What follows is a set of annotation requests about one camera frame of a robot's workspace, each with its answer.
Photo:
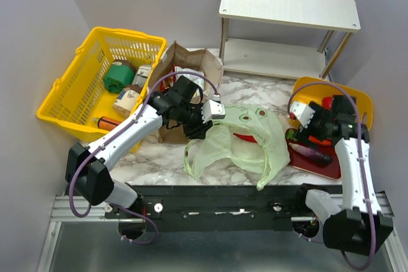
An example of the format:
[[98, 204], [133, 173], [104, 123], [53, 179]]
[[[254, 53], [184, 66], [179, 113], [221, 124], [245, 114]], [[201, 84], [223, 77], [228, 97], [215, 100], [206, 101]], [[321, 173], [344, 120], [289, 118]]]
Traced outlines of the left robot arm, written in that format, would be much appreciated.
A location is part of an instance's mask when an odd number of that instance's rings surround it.
[[193, 81], [180, 76], [164, 92], [150, 92], [131, 116], [102, 138], [85, 147], [79, 143], [72, 146], [66, 167], [69, 196], [77, 192], [92, 206], [106, 202], [119, 206], [126, 217], [136, 217], [142, 208], [137, 191], [113, 180], [110, 171], [140, 140], [169, 122], [182, 127], [190, 140], [205, 139], [212, 121], [204, 118], [202, 102], [191, 102], [199, 90]]

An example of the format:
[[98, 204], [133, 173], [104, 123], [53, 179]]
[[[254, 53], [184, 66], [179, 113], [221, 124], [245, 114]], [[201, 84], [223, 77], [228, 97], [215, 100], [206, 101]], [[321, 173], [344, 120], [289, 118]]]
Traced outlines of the orange carrot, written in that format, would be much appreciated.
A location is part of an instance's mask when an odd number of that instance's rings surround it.
[[299, 140], [298, 138], [295, 137], [297, 130], [293, 129], [293, 128], [289, 128], [286, 130], [285, 132], [285, 137], [287, 140], [290, 141], [294, 141], [294, 142], [301, 142], [301, 143], [313, 143], [315, 145], [320, 145], [323, 147], [330, 147], [332, 145], [332, 141], [331, 140], [318, 140], [317, 138], [313, 137], [313, 136], [309, 136], [309, 138], [307, 139], [307, 141], [305, 140]]

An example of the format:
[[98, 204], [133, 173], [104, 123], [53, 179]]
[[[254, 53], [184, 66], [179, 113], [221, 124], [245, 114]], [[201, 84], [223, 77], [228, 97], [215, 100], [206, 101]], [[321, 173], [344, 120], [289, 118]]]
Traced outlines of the purple eggplant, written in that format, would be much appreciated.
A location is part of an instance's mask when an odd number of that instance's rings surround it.
[[324, 154], [320, 151], [314, 150], [303, 145], [296, 143], [289, 143], [289, 146], [298, 154], [304, 156], [308, 160], [315, 162], [317, 164], [331, 164], [333, 162], [333, 157], [327, 154]]

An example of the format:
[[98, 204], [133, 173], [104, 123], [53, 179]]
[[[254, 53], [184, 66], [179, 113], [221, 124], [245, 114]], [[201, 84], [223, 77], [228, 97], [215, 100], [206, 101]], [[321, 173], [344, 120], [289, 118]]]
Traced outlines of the red dragon fruit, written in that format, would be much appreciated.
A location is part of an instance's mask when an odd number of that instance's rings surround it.
[[331, 110], [334, 97], [324, 97], [321, 101], [321, 106], [326, 110]]

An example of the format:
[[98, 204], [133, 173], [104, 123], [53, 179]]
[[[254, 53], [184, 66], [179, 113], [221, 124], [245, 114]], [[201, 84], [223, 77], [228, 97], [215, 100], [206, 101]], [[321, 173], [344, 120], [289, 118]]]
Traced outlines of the brown paper bag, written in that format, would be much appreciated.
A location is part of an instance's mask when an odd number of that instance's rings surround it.
[[[202, 72], [218, 89], [221, 86], [224, 69], [220, 58], [207, 49], [190, 51], [174, 42], [152, 70], [147, 81], [147, 90], [151, 90], [158, 79], [172, 72], [175, 66]], [[171, 130], [162, 127], [156, 134], [160, 143], [185, 145], [189, 142], [181, 126]]]

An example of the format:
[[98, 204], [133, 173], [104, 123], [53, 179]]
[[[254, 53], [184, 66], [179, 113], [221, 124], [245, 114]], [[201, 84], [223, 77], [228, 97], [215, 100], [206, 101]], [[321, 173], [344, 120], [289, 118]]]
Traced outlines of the red chili pepper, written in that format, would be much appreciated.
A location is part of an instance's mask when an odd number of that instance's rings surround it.
[[246, 141], [249, 143], [257, 143], [257, 140], [254, 138], [253, 135], [245, 135], [245, 134], [239, 134], [234, 132], [233, 133], [234, 136], [236, 136], [237, 138], [239, 138], [242, 141]]

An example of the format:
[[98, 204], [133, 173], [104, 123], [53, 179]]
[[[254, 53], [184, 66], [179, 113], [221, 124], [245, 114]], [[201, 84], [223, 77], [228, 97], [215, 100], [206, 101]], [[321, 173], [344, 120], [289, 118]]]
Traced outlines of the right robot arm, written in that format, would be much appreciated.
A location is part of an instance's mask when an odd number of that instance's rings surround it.
[[329, 193], [306, 185], [293, 200], [297, 214], [312, 211], [323, 226], [326, 247], [359, 255], [376, 253], [393, 230], [393, 221], [383, 214], [375, 196], [369, 164], [369, 135], [356, 115], [356, 98], [335, 95], [330, 109], [311, 101], [295, 101], [289, 114], [300, 126], [298, 141], [314, 137], [329, 140], [340, 165], [342, 204]]

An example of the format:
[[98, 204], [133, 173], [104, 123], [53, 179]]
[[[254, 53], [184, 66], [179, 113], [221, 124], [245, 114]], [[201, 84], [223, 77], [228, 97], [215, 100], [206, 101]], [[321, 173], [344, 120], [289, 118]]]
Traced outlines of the green plastic grocery bag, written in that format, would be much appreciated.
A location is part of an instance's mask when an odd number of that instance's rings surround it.
[[[213, 121], [202, 141], [191, 140], [184, 149], [184, 171], [199, 179], [204, 170], [222, 159], [260, 175], [262, 190], [289, 162], [283, 126], [271, 110], [253, 104], [227, 104], [224, 119]], [[257, 143], [242, 141], [233, 133], [253, 135]]]

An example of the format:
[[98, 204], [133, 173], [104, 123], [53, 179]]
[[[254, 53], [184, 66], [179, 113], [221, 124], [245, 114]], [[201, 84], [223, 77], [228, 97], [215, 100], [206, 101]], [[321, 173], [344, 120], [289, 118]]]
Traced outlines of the white chips packet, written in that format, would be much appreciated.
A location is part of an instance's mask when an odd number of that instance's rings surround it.
[[190, 68], [182, 68], [180, 66], [173, 67], [174, 72], [183, 72], [183, 74], [175, 75], [174, 80], [177, 81], [181, 76], [188, 78], [190, 81], [194, 82], [198, 88], [193, 95], [193, 98], [198, 97], [200, 95], [200, 90], [204, 89], [205, 81], [203, 78], [199, 77], [204, 76], [204, 72], [202, 71], [195, 71]]

